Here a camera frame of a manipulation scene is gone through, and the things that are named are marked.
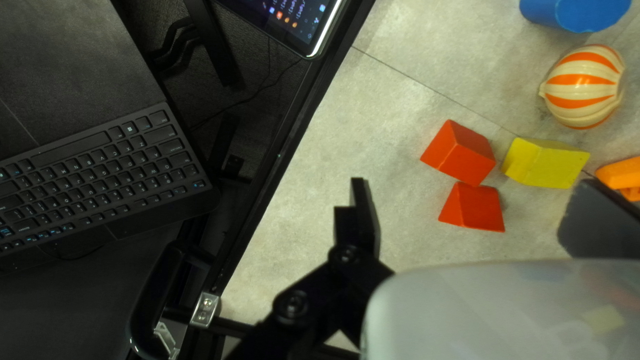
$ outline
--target red cube block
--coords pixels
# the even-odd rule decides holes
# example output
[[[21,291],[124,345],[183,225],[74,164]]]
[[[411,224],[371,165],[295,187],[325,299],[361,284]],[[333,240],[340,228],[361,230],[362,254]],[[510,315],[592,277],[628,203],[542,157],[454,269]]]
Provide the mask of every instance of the red cube block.
[[[504,233],[498,190],[489,186],[456,183],[438,220],[470,229]]]
[[[495,166],[489,141],[452,120],[444,123],[420,160],[474,186],[480,185]]]

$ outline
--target striped ball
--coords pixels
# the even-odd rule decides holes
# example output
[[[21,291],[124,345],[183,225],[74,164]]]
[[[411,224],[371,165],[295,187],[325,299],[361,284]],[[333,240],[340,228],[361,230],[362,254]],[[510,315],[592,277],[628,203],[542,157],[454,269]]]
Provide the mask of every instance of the striped ball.
[[[590,129],[607,120],[620,105],[625,64],[606,45],[580,47],[552,68],[539,95],[560,123]]]

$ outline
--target black cable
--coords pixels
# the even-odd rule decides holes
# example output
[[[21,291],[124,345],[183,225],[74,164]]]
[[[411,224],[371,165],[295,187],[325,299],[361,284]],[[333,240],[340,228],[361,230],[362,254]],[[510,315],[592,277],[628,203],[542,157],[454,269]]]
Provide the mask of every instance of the black cable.
[[[291,65],[289,65],[286,69],[284,69],[284,70],[280,73],[280,75],[278,75],[278,78],[276,79],[276,81],[275,81],[274,83],[269,84],[269,85],[267,85],[267,86],[265,86],[265,87],[260,87],[260,88],[259,88],[259,89],[258,89],[258,90],[257,90],[257,91],[252,95],[252,96],[251,96],[251,97],[249,97],[249,98],[247,98],[247,99],[245,99],[245,100],[242,100],[242,101],[238,101],[238,102],[236,102],[235,104],[231,104],[231,105],[227,106],[226,108],[223,108],[222,110],[220,110],[220,111],[218,111],[217,113],[215,113],[215,114],[211,115],[210,117],[208,117],[208,118],[206,118],[206,119],[204,119],[204,120],[202,120],[202,121],[200,121],[200,122],[196,123],[195,125],[191,126],[191,127],[189,128],[189,130],[197,130],[197,129],[199,129],[200,127],[202,127],[203,125],[205,125],[206,123],[208,123],[209,121],[211,121],[213,118],[217,117],[218,115],[222,114],[223,112],[225,112],[225,111],[227,111],[227,110],[229,110],[229,109],[233,108],[234,106],[238,106],[238,105],[240,105],[240,104],[244,104],[244,103],[250,102],[251,100],[255,99],[255,98],[256,98],[256,96],[258,96],[262,91],[264,91],[264,90],[266,90],[266,89],[268,89],[268,88],[271,88],[271,87],[276,86],[276,85],[278,84],[278,82],[280,82],[280,79],[282,79],[282,76],[283,76],[283,75],[284,75],[284,74],[285,74],[289,69],[291,69],[292,67],[294,67],[295,65],[297,65],[301,60],[302,60],[302,59],[298,59],[298,60],[296,60],[294,63],[292,63]]]
[[[52,257],[52,258],[54,258],[54,259],[64,260],[64,261],[73,261],[73,260],[82,259],[82,258],[84,258],[85,256],[89,256],[89,255],[93,254],[94,252],[96,252],[96,251],[98,251],[98,250],[102,249],[102,248],[103,248],[103,246],[104,246],[104,245],[100,245],[100,246],[98,246],[97,248],[95,248],[95,249],[93,249],[93,250],[91,250],[91,251],[87,252],[86,254],[82,254],[82,255],[80,255],[80,256],[78,256],[78,257],[76,257],[76,258],[62,258],[62,257],[55,256],[55,255],[52,255],[52,254],[50,254],[50,253],[46,252],[46,251],[45,251],[43,248],[41,248],[40,246],[36,246],[36,247],[37,247],[38,249],[40,249],[40,251],[42,251],[42,253],[43,253],[43,254],[48,255],[48,256],[50,256],[50,257]]]

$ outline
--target blue plastic container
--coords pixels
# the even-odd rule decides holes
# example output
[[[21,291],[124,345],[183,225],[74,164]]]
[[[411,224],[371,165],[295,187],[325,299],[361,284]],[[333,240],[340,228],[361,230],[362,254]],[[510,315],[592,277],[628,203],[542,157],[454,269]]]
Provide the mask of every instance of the blue plastic container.
[[[594,33],[617,23],[631,0],[520,0],[529,21],[574,33]]]

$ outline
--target keyboard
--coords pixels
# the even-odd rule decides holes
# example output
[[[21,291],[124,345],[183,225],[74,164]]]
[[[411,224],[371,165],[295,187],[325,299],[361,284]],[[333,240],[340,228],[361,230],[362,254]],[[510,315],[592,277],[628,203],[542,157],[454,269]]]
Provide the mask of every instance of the keyboard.
[[[217,200],[169,106],[158,104],[0,161],[0,256],[100,225],[118,224],[110,229],[121,238]]]

